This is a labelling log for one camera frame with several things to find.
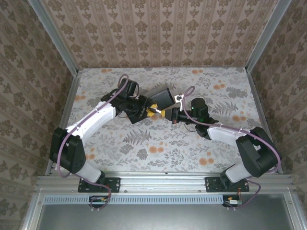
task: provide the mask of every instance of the vented metal strip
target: vented metal strip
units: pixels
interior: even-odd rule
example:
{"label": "vented metal strip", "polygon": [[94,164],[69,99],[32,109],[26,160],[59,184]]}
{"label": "vented metal strip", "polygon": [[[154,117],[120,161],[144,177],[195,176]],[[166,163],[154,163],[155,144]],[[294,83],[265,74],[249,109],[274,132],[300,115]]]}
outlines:
{"label": "vented metal strip", "polygon": [[[89,204],[90,195],[46,195],[44,205]],[[222,195],[113,195],[111,205],[222,204]]]}

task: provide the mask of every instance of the floral wallpaper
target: floral wallpaper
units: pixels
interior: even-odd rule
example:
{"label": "floral wallpaper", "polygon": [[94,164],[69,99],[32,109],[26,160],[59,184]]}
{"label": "floral wallpaper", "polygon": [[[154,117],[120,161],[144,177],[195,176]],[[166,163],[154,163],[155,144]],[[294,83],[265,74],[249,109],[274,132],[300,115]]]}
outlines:
{"label": "floral wallpaper", "polygon": [[307,210],[307,1],[292,0],[252,76],[273,140]]}
{"label": "floral wallpaper", "polygon": [[[260,126],[246,71],[240,68],[84,69],[69,124],[88,114],[100,98],[117,88],[127,73],[140,85],[140,94],[167,84],[173,96],[195,85],[187,98],[204,98],[209,113],[223,124],[251,129]],[[104,171],[221,172],[240,160],[237,148],[201,138],[184,124],[158,114],[134,125],[126,114],[104,124],[84,145],[87,159]]]}
{"label": "floral wallpaper", "polygon": [[0,229],[22,225],[72,76],[26,0],[0,1]]}
{"label": "floral wallpaper", "polygon": [[80,68],[245,66],[277,0],[42,0]]}

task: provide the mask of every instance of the floral table surface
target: floral table surface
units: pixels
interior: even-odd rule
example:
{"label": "floral table surface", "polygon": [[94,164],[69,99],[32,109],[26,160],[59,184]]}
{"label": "floral table surface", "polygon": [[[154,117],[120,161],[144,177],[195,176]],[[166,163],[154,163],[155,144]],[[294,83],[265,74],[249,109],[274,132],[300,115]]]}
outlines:
{"label": "floral table surface", "polygon": [[[187,108],[193,98],[201,97],[211,117],[222,124],[246,129],[260,126],[244,68],[84,69],[69,125],[117,88],[123,73],[139,83],[140,94],[167,84],[174,96],[194,85],[194,93],[186,99]],[[195,130],[193,125],[187,128]],[[221,172],[240,160],[236,148],[200,138],[184,124],[172,125],[160,115],[134,125],[128,118],[116,117],[103,125],[84,149],[90,163],[104,171]]]}

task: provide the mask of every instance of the robotic arm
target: robotic arm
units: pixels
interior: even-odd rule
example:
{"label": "robotic arm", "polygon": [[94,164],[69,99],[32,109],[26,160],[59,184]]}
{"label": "robotic arm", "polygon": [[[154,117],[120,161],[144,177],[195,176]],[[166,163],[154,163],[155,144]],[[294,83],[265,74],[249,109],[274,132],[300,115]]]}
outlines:
{"label": "robotic arm", "polygon": [[[208,140],[218,140],[225,142],[231,146],[237,146],[242,163],[235,164],[221,173],[220,178],[214,179],[211,187],[207,187],[207,192],[213,186],[212,192],[225,191],[232,192],[237,189],[237,183],[244,182],[245,178],[251,176],[260,177],[270,168],[277,164],[277,158],[271,149],[266,145],[257,141],[241,132],[235,132],[224,127],[209,127],[197,124],[187,117],[180,108],[168,110],[158,110],[158,104],[150,98],[140,95],[138,98],[132,97],[138,84],[134,81],[123,79],[119,88],[123,90],[110,103],[104,105],[118,89],[112,90],[110,93],[101,98],[101,102],[84,118],[65,130],[57,128],[52,136],[50,159],[57,162],[60,146],[63,144],[68,133],[72,132],[64,144],[60,157],[60,165],[73,174],[79,175],[81,178],[96,184],[105,184],[105,174],[99,169],[92,166],[87,160],[84,152],[84,143],[96,132],[103,124],[126,112],[130,121],[134,124],[141,121],[154,113],[161,113],[167,120],[173,124],[184,122],[186,124],[195,124],[198,134]],[[182,102],[183,95],[175,97],[176,102]],[[209,116],[208,106],[202,98],[195,98],[191,102],[191,110],[187,113],[196,121],[207,124],[217,123]],[[265,131],[256,127],[249,131],[257,137],[265,140],[274,149],[275,146],[265,133]]]}

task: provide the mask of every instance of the purple cable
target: purple cable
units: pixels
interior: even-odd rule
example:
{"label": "purple cable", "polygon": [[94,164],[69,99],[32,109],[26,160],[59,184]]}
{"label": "purple cable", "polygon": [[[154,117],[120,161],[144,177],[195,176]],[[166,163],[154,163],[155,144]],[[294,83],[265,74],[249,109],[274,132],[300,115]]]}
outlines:
{"label": "purple cable", "polygon": [[[197,124],[200,124],[200,125],[211,126],[211,127],[224,127],[224,128],[230,129],[230,130],[234,130],[234,131],[237,131],[237,132],[242,132],[242,133],[245,133],[245,134],[247,134],[247,135],[250,135],[250,136],[253,137],[254,139],[256,139],[256,140],[262,142],[263,144],[265,144],[270,150],[272,150],[272,152],[275,154],[275,156],[276,156],[276,158],[277,158],[277,166],[276,166],[274,169],[269,170],[268,172],[275,172],[276,170],[279,170],[279,169],[281,168],[281,160],[280,160],[280,157],[279,157],[277,151],[276,151],[268,142],[266,142],[266,141],[263,140],[262,138],[257,137],[256,135],[251,134],[251,133],[249,133],[249,132],[247,132],[247,131],[245,131],[245,130],[239,129],[239,128],[234,128],[234,127],[230,127],[230,126],[224,126],[224,125],[222,125],[222,124],[220,124],[220,125],[216,125],[216,124],[207,124],[207,123],[203,123],[203,122],[199,122],[199,121],[197,121],[197,120],[194,120],[194,119],[187,113],[187,110],[186,110],[186,108],[185,108],[185,98],[188,97],[188,96],[190,96],[190,95],[194,92],[194,90],[195,90],[195,86],[189,87],[189,88],[186,90],[186,92],[184,93],[184,95],[183,95],[183,100],[182,100],[182,108],[183,108],[183,111],[184,111],[184,113],[187,115],[187,117],[188,117],[191,121],[193,121],[193,122],[195,122],[195,123],[197,123]],[[255,198],[255,196],[259,193],[259,191],[260,191],[260,189],[261,189],[261,185],[260,185],[259,183],[256,183],[256,182],[254,182],[254,181],[250,181],[248,178],[247,178],[247,180],[248,180],[249,182],[251,182],[252,184],[258,185],[259,188],[258,188],[258,190],[256,191],[256,193],[255,193],[247,202],[245,202],[243,205],[238,206],[238,207],[236,207],[236,208],[244,207],[245,205],[247,205],[253,198]]]}
{"label": "purple cable", "polygon": [[[127,81],[125,81],[124,85],[107,101],[105,102],[102,106],[100,106],[97,110],[93,111],[91,114],[89,114],[82,122],[80,122],[75,128],[73,128],[64,138],[64,140],[62,141],[62,144],[59,148],[59,153],[58,153],[58,159],[57,159],[57,165],[58,165],[58,173],[60,175],[60,177],[62,178],[67,178],[69,175],[71,175],[71,173],[68,173],[67,175],[63,175],[61,170],[60,170],[60,160],[61,160],[61,155],[62,155],[62,151],[64,148],[64,145],[66,144],[67,139],[71,136],[71,134],[76,131],[79,127],[81,127],[82,124],[84,124],[88,119],[90,119],[94,114],[96,114],[97,112],[99,112],[101,109],[103,109],[107,104],[109,104],[117,95],[120,94],[120,92],[122,92],[124,90],[124,88],[126,87],[126,85],[128,84],[128,79],[129,76],[127,74],[123,74],[119,80],[118,80],[118,85],[121,82],[121,79],[126,76],[127,77]],[[86,179],[83,179],[82,177],[80,177],[79,175],[76,175],[79,178],[81,178],[82,180],[84,180],[85,182],[92,184],[92,185],[96,185],[96,186],[100,186],[100,187],[104,187],[108,190],[109,196],[108,196],[108,200],[106,201],[106,203],[101,207],[104,208],[106,206],[106,204],[109,202],[110,198],[111,198],[111,189],[103,184],[96,184],[96,183],[92,183]]]}

